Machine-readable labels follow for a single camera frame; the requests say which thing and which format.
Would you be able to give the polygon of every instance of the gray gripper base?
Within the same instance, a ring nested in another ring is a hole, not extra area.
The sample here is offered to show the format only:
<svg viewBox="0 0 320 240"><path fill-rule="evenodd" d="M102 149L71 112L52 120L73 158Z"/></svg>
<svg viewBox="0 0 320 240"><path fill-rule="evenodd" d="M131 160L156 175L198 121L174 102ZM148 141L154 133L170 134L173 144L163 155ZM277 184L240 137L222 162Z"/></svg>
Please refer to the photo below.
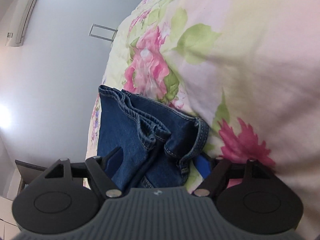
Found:
<svg viewBox="0 0 320 240"><path fill-rule="evenodd" d="M86 225L60 235L22 231L15 240L303 240L293 230L256 235L227 222L212 200L184 187L132 189L105 201Z"/></svg>

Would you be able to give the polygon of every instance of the bed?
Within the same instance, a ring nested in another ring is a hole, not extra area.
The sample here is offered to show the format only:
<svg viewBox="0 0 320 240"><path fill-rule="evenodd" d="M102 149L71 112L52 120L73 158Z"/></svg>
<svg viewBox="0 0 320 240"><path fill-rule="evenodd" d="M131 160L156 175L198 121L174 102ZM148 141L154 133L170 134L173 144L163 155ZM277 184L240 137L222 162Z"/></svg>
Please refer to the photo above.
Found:
<svg viewBox="0 0 320 240"><path fill-rule="evenodd" d="M211 157L272 167L320 234L320 0L143 0L119 26L102 84L202 117ZM87 158L97 154L100 99ZM202 177L190 164L186 188Z"/></svg>

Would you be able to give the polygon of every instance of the jeans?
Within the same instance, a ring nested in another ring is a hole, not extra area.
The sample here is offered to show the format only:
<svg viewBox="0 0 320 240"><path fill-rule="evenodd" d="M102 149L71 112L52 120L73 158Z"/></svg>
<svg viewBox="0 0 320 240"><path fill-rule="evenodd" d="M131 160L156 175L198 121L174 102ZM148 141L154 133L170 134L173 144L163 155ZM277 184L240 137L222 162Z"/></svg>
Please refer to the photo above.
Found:
<svg viewBox="0 0 320 240"><path fill-rule="evenodd" d="M125 90L101 85L99 93L98 155L106 160L105 172L112 181L122 191L183 185L190 160L206 143L208 125Z"/></svg>

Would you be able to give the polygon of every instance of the metal screw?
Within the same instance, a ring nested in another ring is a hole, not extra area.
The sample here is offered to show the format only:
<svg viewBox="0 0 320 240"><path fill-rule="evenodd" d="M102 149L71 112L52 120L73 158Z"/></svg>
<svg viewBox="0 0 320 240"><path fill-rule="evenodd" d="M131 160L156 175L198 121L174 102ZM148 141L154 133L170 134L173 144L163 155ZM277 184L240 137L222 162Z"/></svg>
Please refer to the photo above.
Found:
<svg viewBox="0 0 320 240"><path fill-rule="evenodd" d="M204 188L196 189L193 194L195 194L197 197L207 197L210 195L210 191Z"/></svg>
<svg viewBox="0 0 320 240"><path fill-rule="evenodd" d="M106 192L107 197L117 198L122 195L122 192L119 189L109 189Z"/></svg>

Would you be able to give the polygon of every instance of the wall-mounted air conditioner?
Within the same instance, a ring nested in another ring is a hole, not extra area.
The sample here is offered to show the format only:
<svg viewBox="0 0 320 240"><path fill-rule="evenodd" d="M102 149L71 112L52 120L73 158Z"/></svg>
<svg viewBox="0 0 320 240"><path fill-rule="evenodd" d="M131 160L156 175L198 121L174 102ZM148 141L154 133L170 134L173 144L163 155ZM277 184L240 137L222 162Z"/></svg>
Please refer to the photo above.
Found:
<svg viewBox="0 0 320 240"><path fill-rule="evenodd" d="M7 33L6 46L20 47L23 44L24 35L36 1L18 0Z"/></svg>

